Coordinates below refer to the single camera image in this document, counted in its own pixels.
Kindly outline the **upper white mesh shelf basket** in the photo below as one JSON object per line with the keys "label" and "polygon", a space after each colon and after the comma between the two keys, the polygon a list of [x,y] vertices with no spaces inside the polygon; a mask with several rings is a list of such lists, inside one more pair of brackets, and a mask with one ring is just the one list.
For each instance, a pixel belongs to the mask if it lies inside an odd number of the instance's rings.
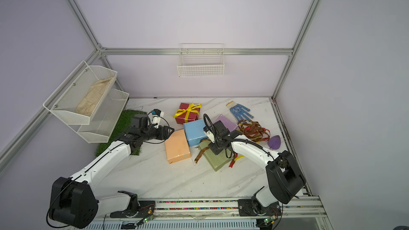
{"label": "upper white mesh shelf basket", "polygon": [[[75,113],[76,107],[90,87],[98,80],[110,77],[113,79],[92,115],[88,117]],[[82,61],[65,79],[65,83],[61,84],[43,103],[43,107],[66,125],[89,125],[116,79],[116,71],[103,66],[88,65]]]}

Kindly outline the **red gift box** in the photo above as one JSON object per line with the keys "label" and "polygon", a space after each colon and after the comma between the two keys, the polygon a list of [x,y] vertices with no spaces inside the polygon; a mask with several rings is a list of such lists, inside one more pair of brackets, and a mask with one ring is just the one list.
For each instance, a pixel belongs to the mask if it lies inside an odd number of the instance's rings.
{"label": "red gift box", "polygon": [[178,124],[185,124],[199,119],[202,104],[181,103],[173,118]]}

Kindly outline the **green artificial grass mat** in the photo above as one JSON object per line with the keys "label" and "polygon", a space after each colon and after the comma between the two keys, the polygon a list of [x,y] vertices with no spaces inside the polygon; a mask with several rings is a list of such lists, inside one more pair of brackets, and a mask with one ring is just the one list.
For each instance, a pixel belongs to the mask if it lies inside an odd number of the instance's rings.
{"label": "green artificial grass mat", "polygon": [[146,112],[131,109],[122,111],[108,142],[100,143],[98,145],[95,156],[98,157],[102,152],[104,152],[120,134],[128,129],[129,125],[131,124],[132,118],[135,115],[139,114],[146,114]]}

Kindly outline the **white mesh shelf basket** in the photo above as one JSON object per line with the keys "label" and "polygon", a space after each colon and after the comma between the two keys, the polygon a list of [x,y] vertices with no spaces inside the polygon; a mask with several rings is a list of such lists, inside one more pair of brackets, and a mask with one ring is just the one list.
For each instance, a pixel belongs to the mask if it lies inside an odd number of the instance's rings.
{"label": "white mesh shelf basket", "polygon": [[87,143],[107,143],[125,108],[129,94],[112,88],[89,125],[80,125],[75,131]]}
{"label": "white mesh shelf basket", "polygon": [[[113,79],[92,115],[88,117],[75,113],[76,107],[90,87],[98,80],[110,77]],[[43,103],[43,107],[66,125],[89,125],[116,79],[116,71],[103,66],[88,65],[82,61],[65,79],[65,83],[61,84]]]}

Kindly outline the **blue dotted work glove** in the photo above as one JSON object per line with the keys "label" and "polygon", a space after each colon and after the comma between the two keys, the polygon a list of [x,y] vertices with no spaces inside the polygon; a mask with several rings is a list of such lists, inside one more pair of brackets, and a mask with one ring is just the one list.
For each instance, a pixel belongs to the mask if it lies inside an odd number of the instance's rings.
{"label": "blue dotted work glove", "polygon": [[242,104],[231,101],[226,106],[238,122],[242,120],[253,120],[253,115],[250,114],[250,109]]}

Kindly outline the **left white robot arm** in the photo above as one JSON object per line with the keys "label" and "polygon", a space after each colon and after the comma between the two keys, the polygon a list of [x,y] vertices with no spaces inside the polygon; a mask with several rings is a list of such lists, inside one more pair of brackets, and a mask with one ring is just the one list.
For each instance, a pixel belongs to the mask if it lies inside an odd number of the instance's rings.
{"label": "left white robot arm", "polygon": [[62,228],[83,229],[96,217],[121,214],[135,217],[142,212],[138,196],[129,191],[97,197],[95,192],[104,178],[143,143],[161,144],[175,131],[169,124],[160,125],[164,113],[154,109],[137,114],[108,148],[82,170],[69,178],[60,177],[52,185],[46,222],[60,222]]}

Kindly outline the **blue gift box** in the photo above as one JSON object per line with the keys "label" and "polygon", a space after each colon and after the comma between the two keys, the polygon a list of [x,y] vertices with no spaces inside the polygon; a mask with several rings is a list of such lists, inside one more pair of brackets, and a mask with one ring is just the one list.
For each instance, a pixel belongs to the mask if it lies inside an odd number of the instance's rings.
{"label": "blue gift box", "polygon": [[203,139],[207,138],[206,132],[203,130],[205,128],[203,119],[187,122],[183,127],[189,147],[196,147]]}

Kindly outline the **yellow ribbon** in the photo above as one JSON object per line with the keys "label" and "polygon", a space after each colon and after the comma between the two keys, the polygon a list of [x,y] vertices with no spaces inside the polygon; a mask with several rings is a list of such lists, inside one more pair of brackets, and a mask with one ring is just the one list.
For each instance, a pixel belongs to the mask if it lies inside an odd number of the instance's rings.
{"label": "yellow ribbon", "polygon": [[183,114],[186,114],[184,117],[186,120],[189,118],[190,113],[199,114],[202,104],[189,104],[187,108],[179,108],[176,113],[173,115],[173,118],[177,118]]}
{"label": "yellow ribbon", "polygon": [[239,159],[241,159],[243,157],[244,157],[243,155],[238,155],[237,157],[234,158],[234,161],[237,161],[237,160],[239,160]]}

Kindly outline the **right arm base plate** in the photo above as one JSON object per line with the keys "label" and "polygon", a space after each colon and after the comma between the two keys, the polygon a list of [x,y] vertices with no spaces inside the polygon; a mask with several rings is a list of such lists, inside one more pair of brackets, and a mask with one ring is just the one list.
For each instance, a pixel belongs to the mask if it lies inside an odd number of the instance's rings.
{"label": "right arm base plate", "polygon": [[263,186],[250,199],[239,199],[240,216],[281,216],[279,201]]}

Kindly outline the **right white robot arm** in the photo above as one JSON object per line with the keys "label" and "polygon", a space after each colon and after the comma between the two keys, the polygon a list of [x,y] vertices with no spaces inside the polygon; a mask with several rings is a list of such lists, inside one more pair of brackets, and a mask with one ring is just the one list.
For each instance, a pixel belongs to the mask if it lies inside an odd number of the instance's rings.
{"label": "right white robot arm", "polygon": [[276,152],[247,139],[240,131],[230,132],[221,121],[213,123],[203,115],[203,131],[210,139],[208,149],[233,159],[242,155],[265,170],[267,186],[260,188],[251,199],[240,200],[241,211],[248,215],[265,215],[271,206],[287,204],[305,186],[306,180],[295,157],[287,150]]}

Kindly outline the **brown ribbon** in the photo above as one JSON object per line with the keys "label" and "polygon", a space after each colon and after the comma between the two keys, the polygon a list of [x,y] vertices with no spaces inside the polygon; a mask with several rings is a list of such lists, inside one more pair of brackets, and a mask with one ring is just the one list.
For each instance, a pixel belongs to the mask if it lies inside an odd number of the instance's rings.
{"label": "brown ribbon", "polygon": [[242,120],[238,122],[238,128],[244,136],[256,143],[268,142],[271,137],[271,132],[257,121]]}
{"label": "brown ribbon", "polygon": [[204,138],[204,139],[202,139],[202,140],[200,141],[199,144],[202,144],[202,143],[205,143],[206,146],[200,149],[199,154],[198,154],[198,155],[196,156],[196,158],[194,159],[193,162],[194,162],[195,165],[198,163],[198,161],[199,161],[200,158],[203,156],[203,154],[204,154],[207,150],[209,150],[209,144],[211,143],[211,140],[208,139],[208,138]]}

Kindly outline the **lower white mesh shelf basket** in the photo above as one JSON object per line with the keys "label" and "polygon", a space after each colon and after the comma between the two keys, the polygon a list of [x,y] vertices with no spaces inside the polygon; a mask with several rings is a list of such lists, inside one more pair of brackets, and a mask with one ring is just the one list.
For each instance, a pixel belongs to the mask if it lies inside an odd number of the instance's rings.
{"label": "lower white mesh shelf basket", "polygon": [[75,131],[87,143],[107,143],[125,108],[129,94],[112,88],[89,125],[80,125]]}

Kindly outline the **orange gift box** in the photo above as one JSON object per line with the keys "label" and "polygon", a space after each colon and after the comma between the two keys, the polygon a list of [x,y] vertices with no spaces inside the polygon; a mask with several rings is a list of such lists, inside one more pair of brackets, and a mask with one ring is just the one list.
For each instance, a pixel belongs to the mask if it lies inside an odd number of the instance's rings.
{"label": "orange gift box", "polygon": [[190,158],[191,152],[185,131],[175,131],[170,138],[165,141],[165,150],[169,164]]}

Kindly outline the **purple gift box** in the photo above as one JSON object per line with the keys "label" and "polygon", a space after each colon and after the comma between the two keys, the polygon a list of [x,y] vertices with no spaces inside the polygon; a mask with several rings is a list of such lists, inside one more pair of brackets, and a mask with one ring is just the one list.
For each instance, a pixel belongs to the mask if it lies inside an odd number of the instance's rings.
{"label": "purple gift box", "polygon": [[224,115],[219,115],[215,121],[216,122],[220,121],[225,126],[225,128],[227,128],[230,132],[235,131],[238,128],[238,125],[235,122],[233,122]]}

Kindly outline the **green gift box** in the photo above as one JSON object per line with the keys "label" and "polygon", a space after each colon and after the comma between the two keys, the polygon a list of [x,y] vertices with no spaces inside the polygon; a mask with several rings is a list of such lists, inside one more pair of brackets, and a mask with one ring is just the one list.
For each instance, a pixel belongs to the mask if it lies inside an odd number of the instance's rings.
{"label": "green gift box", "polygon": [[[199,150],[205,146],[205,143],[199,144]],[[233,156],[231,156],[230,158],[227,157],[225,152],[221,152],[220,154],[216,155],[211,149],[207,150],[201,158],[203,157],[206,158],[214,171],[219,171],[227,163],[231,165],[234,159]]]}

